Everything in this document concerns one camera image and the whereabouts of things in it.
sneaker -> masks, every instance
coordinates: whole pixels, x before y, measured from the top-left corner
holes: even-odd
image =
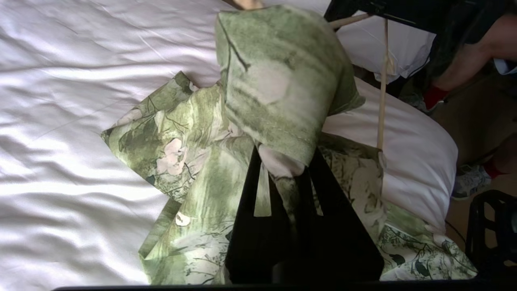
[[[423,112],[425,115],[431,115],[437,108],[438,104],[444,102],[443,100],[441,100],[435,106],[433,106],[433,108],[427,109],[427,107],[425,107],[425,102],[423,101],[423,96],[417,93],[413,93],[406,96],[400,96],[399,100],[415,107],[419,111]]]
[[[456,176],[454,181],[454,190],[452,191],[452,199],[464,200],[472,194],[482,190],[490,185],[492,178],[486,173],[485,169],[480,166],[469,167],[468,171],[462,175]]]

white bedsheet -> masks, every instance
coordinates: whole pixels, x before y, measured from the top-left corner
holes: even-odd
[[[218,0],[0,1],[0,289],[145,284],[137,250],[166,202],[99,137],[183,70],[219,76]],[[326,131],[375,144],[378,90]],[[388,97],[384,195],[442,229],[456,147]]]

black cable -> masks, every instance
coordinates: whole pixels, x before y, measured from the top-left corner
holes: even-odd
[[[431,55],[431,50],[429,50],[429,54],[427,55],[427,57],[425,58],[425,62],[423,62],[423,65],[421,65],[420,67],[414,69],[411,74],[407,75],[407,78],[406,79],[409,79],[411,78],[414,74],[416,74],[421,68],[423,68],[425,65],[427,65],[427,62],[429,61],[429,56]]]
[[[456,234],[460,237],[460,239],[463,241],[463,243],[465,244],[465,247],[467,247],[467,240],[465,239],[465,237],[463,235],[461,235],[460,231],[457,230],[450,222],[448,222],[447,220],[445,220],[445,223],[447,223],[455,232]]]

person's leg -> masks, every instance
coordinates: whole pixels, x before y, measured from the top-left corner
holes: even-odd
[[[489,185],[497,176],[511,173],[517,173],[517,134],[512,134],[503,141],[488,162],[474,166],[470,171],[456,177],[452,198],[466,199]]]
[[[472,78],[492,58],[517,61],[517,15],[497,19],[478,43],[464,45],[424,94],[427,109]]]
[[[517,172],[517,133],[512,134],[501,143],[492,161],[494,167],[501,173]]]

green cloth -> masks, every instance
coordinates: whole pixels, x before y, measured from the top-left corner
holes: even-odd
[[[180,72],[102,133],[170,197],[139,251],[151,284],[228,283],[223,263],[255,145],[304,165],[320,149],[385,260],[381,280],[475,276],[450,239],[382,200],[378,149],[321,134],[328,114],[364,102],[323,18],[289,6],[220,13],[216,40],[218,84],[196,91]],[[270,214],[268,175],[262,165],[255,216]],[[292,214],[294,178],[272,180]]]

